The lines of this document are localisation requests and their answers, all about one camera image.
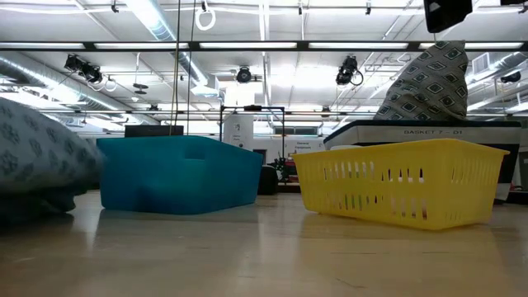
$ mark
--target teal plastic bin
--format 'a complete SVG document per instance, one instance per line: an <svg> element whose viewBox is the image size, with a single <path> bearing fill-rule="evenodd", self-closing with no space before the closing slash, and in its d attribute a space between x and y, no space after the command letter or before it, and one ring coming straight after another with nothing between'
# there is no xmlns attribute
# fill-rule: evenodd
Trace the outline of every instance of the teal plastic bin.
<svg viewBox="0 0 528 297"><path fill-rule="evenodd" d="M255 202L259 153L199 136L99 139L108 210L193 215Z"/></svg>

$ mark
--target ceiling beam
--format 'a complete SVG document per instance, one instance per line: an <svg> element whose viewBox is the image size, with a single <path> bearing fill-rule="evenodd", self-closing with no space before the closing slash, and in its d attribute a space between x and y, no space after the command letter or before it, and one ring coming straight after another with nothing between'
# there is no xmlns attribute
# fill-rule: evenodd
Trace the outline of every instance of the ceiling beam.
<svg viewBox="0 0 528 297"><path fill-rule="evenodd" d="M387 40L264 40L264 41L192 41L180 43L180 51L193 52L423 52L434 41ZM0 51L45 52L173 52L173 41L1 41ZM528 51L528 40L466 41L466 52Z"/></svg>

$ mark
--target yellow plastic basket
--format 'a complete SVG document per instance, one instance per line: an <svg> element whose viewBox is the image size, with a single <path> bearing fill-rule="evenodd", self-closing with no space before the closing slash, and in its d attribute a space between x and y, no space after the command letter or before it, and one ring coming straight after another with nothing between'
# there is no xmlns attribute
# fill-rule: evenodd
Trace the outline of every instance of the yellow plastic basket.
<svg viewBox="0 0 528 297"><path fill-rule="evenodd" d="M294 156L307 210L419 229L485 223L507 151L456 139Z"/></svg>

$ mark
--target fluorescent light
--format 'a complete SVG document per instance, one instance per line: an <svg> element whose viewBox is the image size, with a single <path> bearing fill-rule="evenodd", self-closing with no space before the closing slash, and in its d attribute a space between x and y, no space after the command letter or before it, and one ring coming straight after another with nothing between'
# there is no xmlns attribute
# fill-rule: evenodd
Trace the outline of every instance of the fluorescent light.
<svg viewBox="0 0 528 297"><path fill-rule="evenodd" d="M158 43L158 42L126 42L126 43L96 43L95 46L99 50L129 50L129 49L156 49L156 50L172 50L176 48L176 42ZM188 49L189 44L186 42L180 43L180 49Z"/></svg>
<svg viewBox="0 0 528 297"><path fill-rule="evenodd" d="M101 120L101 119L95 119L95 118L87 118L86 122L90 125L95 125L99 128L107 129L107 130L113 130L113 131L120 131L124 130L125 127L122 125L114 124L108 120Z"/></svg>
<svg viewBox="0 0 528 297"><path fill-rule="evenodd" d="M295 42L202 42L202 49L294 49Z"/></svg>
<svg viewBox="0 0 528 297"><path fill-rule="evenodd" d="M427 50L429 49L430 47L432 47L433 45L435 45L434 42L427 42L427 43L421 43L420 46L418 47L420 50Z"/></svg>
<svg viewBox="0 0 528 297"><path fill-rule="evenodd" d="M466 42L465 48L467 50L485 50L485 49L504 49L514 50L520 49L524 43L522 42ZM421 50L426 50L432 47L434 42L425 42L420 44Z"/></svg>
<svg viewBox="0 0 528 297"><path fill-rule="evenodd" d="M391 49L408 47L407 42L310 42L310 49Z"/></svg>
<svg viewBox="0 0 528 297"><path fill-rule="evenodd" d="M54 103L62 105L86 105L85 101L54 101Z"/></svg>
<svg viewBox="0 0 528 297"><path fill-rule="evenodd" d="M528 110L528 102L523 102L518 106L510 107L506 109L506 112L518 112Z"/></svg>
<svg viewBox="0 0 528 297"><path fill-rule="evenodd" d="M0 42L0 49L84 49L82 43L52 43L52 42Z"/></svg>
<svg viewBox="0 0 528 297"><path fill-rule="evenodd" d="M477 102L477 103L474 103L470 106L468 106L468 111L474 111L474 110L477 110L478 108L482 107L482 106L485 106L487 105L488 103L485 102L485 101L481 101L481 102Z"/></svg>

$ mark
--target ceiling light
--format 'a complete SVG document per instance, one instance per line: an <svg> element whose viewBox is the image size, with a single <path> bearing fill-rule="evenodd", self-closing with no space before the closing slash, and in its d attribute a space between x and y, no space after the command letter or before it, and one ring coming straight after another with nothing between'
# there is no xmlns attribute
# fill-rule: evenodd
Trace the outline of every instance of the ceiling light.
<svg viewBox="0 0 528 297"><path fill-rule="evenodd" d="M172 50L176 48L176 42L104 42L94 44L99 50ZM188 49L189 44L186 42L180 43L180 49Z"/></svg>
<svg viewBox="0 0 528 297"><path fill-rule="evenodd" d="M54 43L54 42L0 42L0 49L84 49L82 43Z"/></svg>
<svg viewBox="0 0 528 297"><path fill-rule="evenodd" d="M506 112L518 112L528 110L528 102L523 102L518 106L510 107L506 109Z"/></svg>
<svg viewBox="0 0 528 297"><path fill-rule="evenodd" d="M373 49L401 50L406 49L406 42L310 42L310 49Z"/></svg>
<svg viewBox="0 0 528 297"><path fill-rule="evenodd" d="M485 102L485 101L481 101L481 102L477 102L477 103L474 103L470 106L468 106L468 111L474 111L474 110L477 110L478 108L482 107L482 106L485 106L487 105L488 103Z"/></svg>
<svg viewBox="0 0 528 297"><path fill-rule="evenodd" d="M524 43L522 42L466 42L465 48L467 50L485 50L485 49L504 49L504 50L514 50L520 49ZM435 45L434 42L424 42L420 44L420 50L429 49Z"/></svg>
<svg viewBox="0 0 528 297"><path fill-rule="evenodd" d="M202 49L294 49L295 42L201 42Z"/></svg>

